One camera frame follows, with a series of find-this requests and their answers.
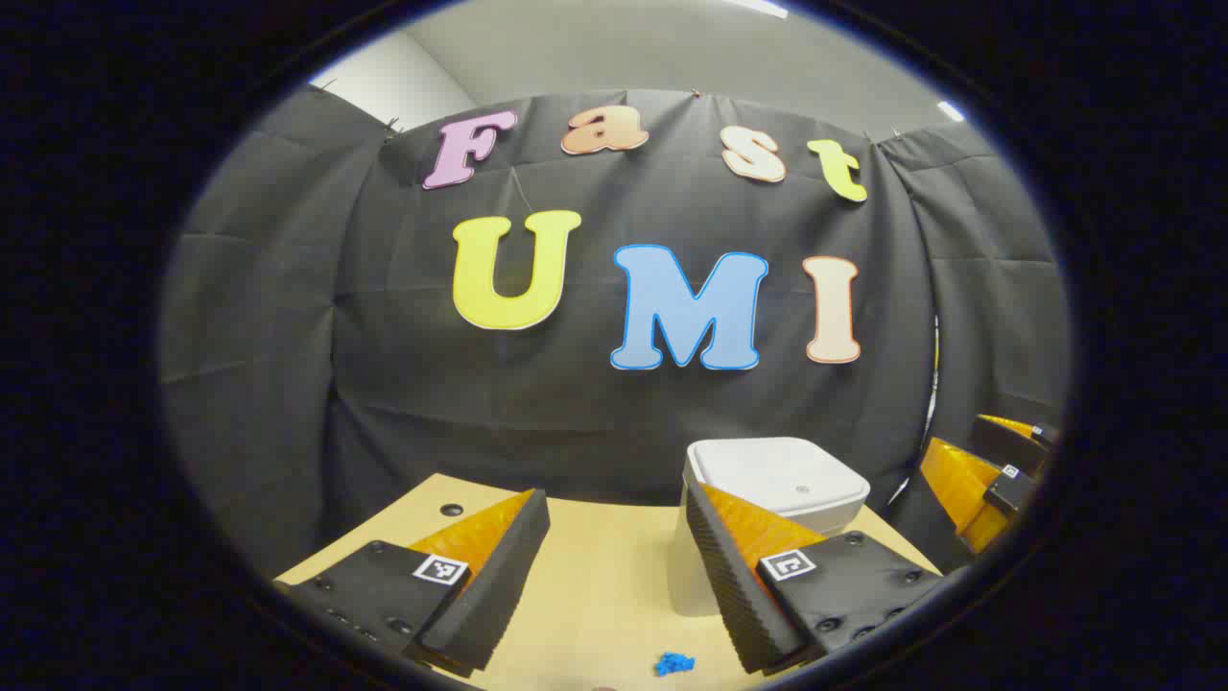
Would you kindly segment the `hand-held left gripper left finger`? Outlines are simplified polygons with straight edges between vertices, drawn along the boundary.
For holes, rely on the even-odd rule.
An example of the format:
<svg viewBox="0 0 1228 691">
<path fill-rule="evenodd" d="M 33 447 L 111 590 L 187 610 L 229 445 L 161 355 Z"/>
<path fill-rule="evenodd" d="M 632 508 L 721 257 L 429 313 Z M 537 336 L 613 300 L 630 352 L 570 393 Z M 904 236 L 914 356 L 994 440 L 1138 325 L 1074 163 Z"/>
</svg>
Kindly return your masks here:
<svg viewBox="0 0 1228 691">
<path fill-rule="evenodd" d="M 530 488 L 413 545 L 372 539 L 316 576 L 273 587 L 378 655 L 470 677 L 503 639 L 549 528 L 546 493 Z"/>
</svg>

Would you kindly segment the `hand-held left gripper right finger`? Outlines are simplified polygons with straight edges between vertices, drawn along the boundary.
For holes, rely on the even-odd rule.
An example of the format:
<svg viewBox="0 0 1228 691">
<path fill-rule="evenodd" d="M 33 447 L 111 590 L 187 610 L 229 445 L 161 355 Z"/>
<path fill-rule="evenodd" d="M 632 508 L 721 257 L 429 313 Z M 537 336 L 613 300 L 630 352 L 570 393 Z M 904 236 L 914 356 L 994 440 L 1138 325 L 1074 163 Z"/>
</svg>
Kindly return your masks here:
<svg viewBox="0 0 1228 691">
<path fill-rule="evenodd" d="M 863 531 L 825 536 L 693 482 L 685 519 L 745 673 L 785 673 L 865 639 L 942 582 Z"/>
</svg>

